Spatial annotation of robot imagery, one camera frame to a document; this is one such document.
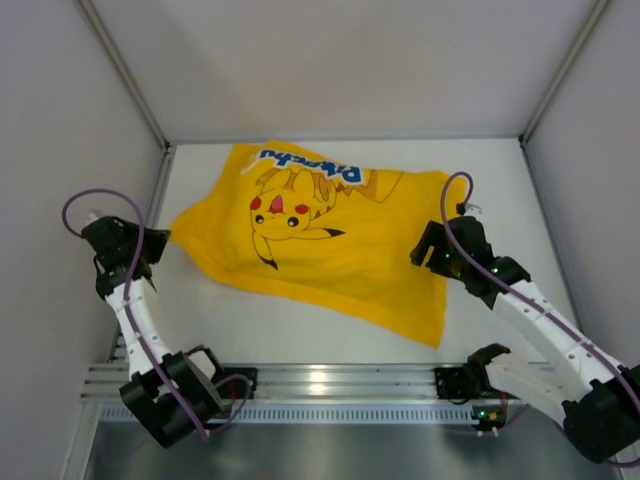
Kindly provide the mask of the yellow Pikachu pillowcase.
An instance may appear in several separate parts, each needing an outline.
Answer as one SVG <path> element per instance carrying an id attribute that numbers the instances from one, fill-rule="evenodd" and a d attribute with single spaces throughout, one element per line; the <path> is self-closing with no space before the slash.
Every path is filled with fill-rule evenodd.
<path id="1" fill-rule="evenodd" d="M 441 171 L 348 165 L 298 145 L 236 144 L 171 239 L 212 279 L 369 321 L 437 347 L 444 278 L 410 260 L 465 193 Z"/>

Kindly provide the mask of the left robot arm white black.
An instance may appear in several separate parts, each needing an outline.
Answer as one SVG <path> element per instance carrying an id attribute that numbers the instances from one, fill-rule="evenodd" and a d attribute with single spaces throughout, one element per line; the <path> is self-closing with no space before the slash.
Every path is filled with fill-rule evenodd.
<path id="1" fill-rule="evenodd" d="M 96 291 L 112 309 L 124 338 L 129 381 L 124 405 L 162 447 L 169 448 L 222 410 L 212 380 L 220 364 L 202 345 L 171 349 L 159 331 L 160 309 L 151 266 L 169 239 L 116 216 L 91 213 L 81 231 L 95 252 Z"/>

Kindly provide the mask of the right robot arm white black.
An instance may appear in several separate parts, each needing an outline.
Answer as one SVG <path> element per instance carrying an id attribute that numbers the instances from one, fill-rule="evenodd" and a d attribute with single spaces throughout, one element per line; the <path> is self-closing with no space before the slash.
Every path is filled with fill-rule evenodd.
<path id="1" fill-rule="evenodd" d="M 435 371 L 438 395 L 472 400 L 504 394 L 546 415 L 587 460 L 604 463 L 639 440 L 639 369 L 596 347 L 544 297 L 514 259 L 497 256 L 472 216 L 431 221 L 412 264 L 461 282 L 550 364 L 540 369 L 490 344 L 459 367 Z"/>

